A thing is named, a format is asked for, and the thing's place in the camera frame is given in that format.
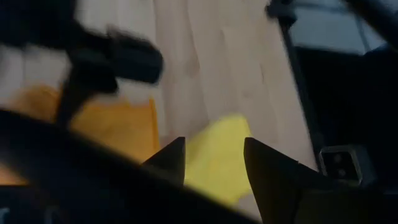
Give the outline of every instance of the blurry black object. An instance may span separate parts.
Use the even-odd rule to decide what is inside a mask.
[[[2,162],[31,182],[21,196],[30,195],[26,200],[39,208],[56,205],[54,216],[61,223],[253,223],[181,185],[181,171],[172,170],[183,166],[165,161],[184,163],[183,149],[170,151],[183,146],[183,138],[165,148],[169,153],[163,152],[163,161],[155,156],[147,161],[150,166],[138,166],[62,128],[19,114],[0,111],[0,123]]]
[[[185,138],[179,137],[143,163],[162,170],[164,175],[183,185],[185,177]]]
[[[160,52],[148,41],[116,29],[87,31],[75,20],[75,0],[0,1],[0,43],[39,45],[68,53],[72,64],[57,110],[66,128],[83,103],[97,93],[117,93],[116,77],[156,84],[163,69]]]
[[[374,223],[377,194],[325,177],[246,138],[244,159],[264,223]]]

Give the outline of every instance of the yellow microfiber towel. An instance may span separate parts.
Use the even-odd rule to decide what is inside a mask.
[[[251,191],[244,164],[246,119],[233,114],[211,124],[187,142],[185,184],[232,207]]]
[[[23,91],[9,109],[32,118],[54,122],[60,92],[49,86],[35,86]],[[160,150],[155,104],[143,105],[120,100],[110,105],[87,102],[75,115],[71,129],[136,162],[144,162]],[[0,166],[0,172],[7,170]],[[2,175],[0,184],[15,184],[13,175]]]

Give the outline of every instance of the black clamp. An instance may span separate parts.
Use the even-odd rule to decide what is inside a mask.
[[[266,6],[266,13],[270,18],[278,18],[282,27],[290,28],[297,20],[294,10],[290,6],[290,1],[272,0]]]

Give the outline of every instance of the wooden floor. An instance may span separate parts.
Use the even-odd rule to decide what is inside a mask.
[[[105,31],[114,25],[153,41],[165,58],[157,87],[121,80],[132,102],[155,98],[161,138],[190,137],[230,113],[247,117],[258,140],[315,169],[308,130],[268,0],[82,0],[78,17]],[[0,101],[19,88],[58,86],[65,54],[5,50]]]

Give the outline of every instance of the orange cloth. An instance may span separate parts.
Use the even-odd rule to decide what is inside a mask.
[[[17,96],[9,109],[52,123],[59,98],[53,88],[37,86]],[[110,105],[87,102],[72,120],[71,129],[139,163],[160,150],[153,99],[134,106],[126,100]],[[4,170],[0,166],[0,175],[7,177]]]

